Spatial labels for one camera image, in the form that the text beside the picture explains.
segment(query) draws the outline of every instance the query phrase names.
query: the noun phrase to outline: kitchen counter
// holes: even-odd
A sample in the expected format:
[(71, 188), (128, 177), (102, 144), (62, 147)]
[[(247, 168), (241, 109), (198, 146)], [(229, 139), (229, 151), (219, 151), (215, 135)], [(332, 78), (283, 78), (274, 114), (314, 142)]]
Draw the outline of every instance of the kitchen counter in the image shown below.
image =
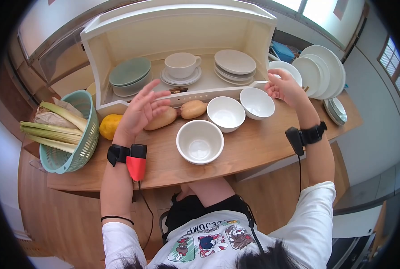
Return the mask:
[[(327, 115), (322, 101), (312, 100), (320, 119), (326, 122), (327, 138), (334, 139), (362, 125), (363, 120), (348, 93), (338, 96), (348, 115), (344, 126), (337, 126)], [(206, 114), (197, 118), (205, 119)], [(146, 174), (143, 189), (178, 185), (197, 180), (206, 180), (230, 175), (294, 155), (285, 131), (299, 127), (296, 112), (281, 100), (275, 100), (275, 113), (263, 120), (246, 117), (245, 122), (234, 132), (224, 133), (224, 149), (210, 164), (188, 163), (176, 148), (176, 134), (188, 120), (178, 118), (172, 124), (154, 131), (143, 131), (137, 144), (148, 145)], [(101, 180), (107, 164), (107, 149), (111, 141), (100, 136), (97, 148), (90, 161), (81, 169), (71, 173), (48, 173), (47, 186), (66, 191), (100, 191)]]

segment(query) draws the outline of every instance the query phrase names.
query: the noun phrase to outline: white dish cabinet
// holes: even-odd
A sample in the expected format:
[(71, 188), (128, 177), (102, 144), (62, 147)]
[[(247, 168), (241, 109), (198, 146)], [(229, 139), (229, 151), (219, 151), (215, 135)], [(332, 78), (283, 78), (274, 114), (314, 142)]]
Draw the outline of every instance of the white dish cabinet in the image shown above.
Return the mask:
[[(268, 49), (276, 17), (264, 9), (236, 0), (149, 0), (111, 10), (96, 17), (80, 36), (94, 73), (96, 110), (102, 116), (123, 114), (133, 97), (118, 97), (109, 74), (119, 63), (146, 57), (154, 78), (160, 78), (164, 59), (176, 52), (202, 58), (202, 76), (186, 93), (166, 98), (178, 107), (189, 100), (216, 96), (238, 99), (241, 89), (214, 73), (214, 54), (233, 49), (251, 56), (257, 72), (251, 86), (267, 79)], [(161, 82), (154, 90), (171, 89)]]

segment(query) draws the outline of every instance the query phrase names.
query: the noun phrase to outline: black pants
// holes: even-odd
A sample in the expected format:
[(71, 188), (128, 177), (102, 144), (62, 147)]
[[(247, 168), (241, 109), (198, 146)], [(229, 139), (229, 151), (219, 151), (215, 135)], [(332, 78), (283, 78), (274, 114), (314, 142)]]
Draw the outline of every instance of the black pants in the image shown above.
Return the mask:
[(192, 219), (199, 218), (211, 212), (230, 210), (243, 213), (248, 219), (252, 217), (247, 204), (238, 195), (233, 195), (210, 207), (203, 207), (197, 195), (189, 195), (178, 202), (176, 201), (177, 196), (178, 194), (175, 194), (172, 197), (173, 205), (165, 221), (168, 230), (167, 233), (163, 234), (163, 240), (167, 240), (167, 236), (171, 231), (181, 227)]

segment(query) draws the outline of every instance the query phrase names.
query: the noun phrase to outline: white t-shirt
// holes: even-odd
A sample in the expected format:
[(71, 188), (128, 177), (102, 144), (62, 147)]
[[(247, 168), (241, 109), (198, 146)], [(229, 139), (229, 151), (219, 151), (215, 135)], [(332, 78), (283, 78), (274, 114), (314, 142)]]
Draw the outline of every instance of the white t-shirt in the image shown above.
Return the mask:
[[(326, 268), (332, 252), (333, 201), (336, 196), (330, 181), (307, 187), (288, 224), (265, 235), (257, 230), (263, 249), (282, 239), (288, 252), (307, 268)], [(103, 225), (106, 269), (122, 269), (121, 259), (133, 261), (137, 255), (145, 268), (164, 263), (178, 268), (234, 268), (236, 257), (244, 251), (259, 253), (246, 215), (216, 211), (193, 219), (170, 232), (165, 244), (146, 265), (146, 259), (133, 228), (123, 223)]]

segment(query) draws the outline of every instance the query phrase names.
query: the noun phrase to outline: person's left hand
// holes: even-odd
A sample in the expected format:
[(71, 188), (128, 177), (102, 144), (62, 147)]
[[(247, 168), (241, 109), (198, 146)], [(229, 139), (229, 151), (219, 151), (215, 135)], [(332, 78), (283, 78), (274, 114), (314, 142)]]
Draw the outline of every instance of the person's left hand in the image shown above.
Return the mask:
[(160, 84), (159, 79), (151, 81), (133, 98), (118, 125), (116, 133), (136, 137), (140, 131), (170, 105), (169, 99), (157, 98), (170, 95), (170, 91), (155, 93), (152, 89)]

